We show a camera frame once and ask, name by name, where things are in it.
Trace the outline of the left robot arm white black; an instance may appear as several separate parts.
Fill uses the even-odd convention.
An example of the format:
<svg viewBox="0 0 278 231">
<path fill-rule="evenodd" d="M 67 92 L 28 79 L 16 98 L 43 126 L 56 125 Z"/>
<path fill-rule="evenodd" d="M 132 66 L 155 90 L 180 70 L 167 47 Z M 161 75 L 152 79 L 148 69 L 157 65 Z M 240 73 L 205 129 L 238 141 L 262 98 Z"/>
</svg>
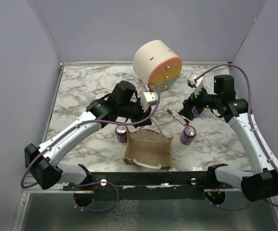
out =
<svg viewBox="0 0 278 231">
<path fill-rule="evenodd" d="M 25 185 L 25 177 L 31 174 L 35 183 L 43 190 L 49 189 L 57 183 L 70 183 L 79 189 L 89 188 L 92 174 L 81 164 L 72 166 L 61 164 L 61 160 L 84 139 L 103 129 L 107 124 L 118 125 L 118 117 L 130 119 L 131 126 L 150 125 L 151 116 L 156 112 L 152 109 L 160 103 L 160 90 L 157 84 L 147 85 L 147 96 L 152 96 L 151 102 L 143 104 L 145 96 L 138 97 L 135 86 L 122 80 L 113 91 L 100 99 L 93 100 L 90 105 L 70 126 L 50 140 L 39 144 L 29 144 L 25 152 L 26 170 L 21 179 L 21 187 Z"/>
</svg>

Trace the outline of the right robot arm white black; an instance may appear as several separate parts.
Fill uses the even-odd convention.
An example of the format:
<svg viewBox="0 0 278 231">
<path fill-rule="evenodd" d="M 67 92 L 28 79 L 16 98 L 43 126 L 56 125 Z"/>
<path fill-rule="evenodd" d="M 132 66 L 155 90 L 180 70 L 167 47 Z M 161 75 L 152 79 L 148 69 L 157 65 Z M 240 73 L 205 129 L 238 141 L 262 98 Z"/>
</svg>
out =
<svg viewBox="0 0 278 231">
<path fill-rule="evenodd" d="M 179 114 L 194 119 L 194 111 L 201 114 L 204 109 L 216 110 L 233 129 L 251 165 L 245 172 L 218 164 L 208 168 L 206 183 L 217 188 L 222 183 L 242 190 L 251 202 L 278 196 L 278 159 L 262 137 L 245 99 L 236 98 L 234 78 L 230 75 L 214 77 L 214 93 L 208 94 L 203 78 L 192 74 L 187 81 L 194 92 L 183 101 Z"/>
</svg>

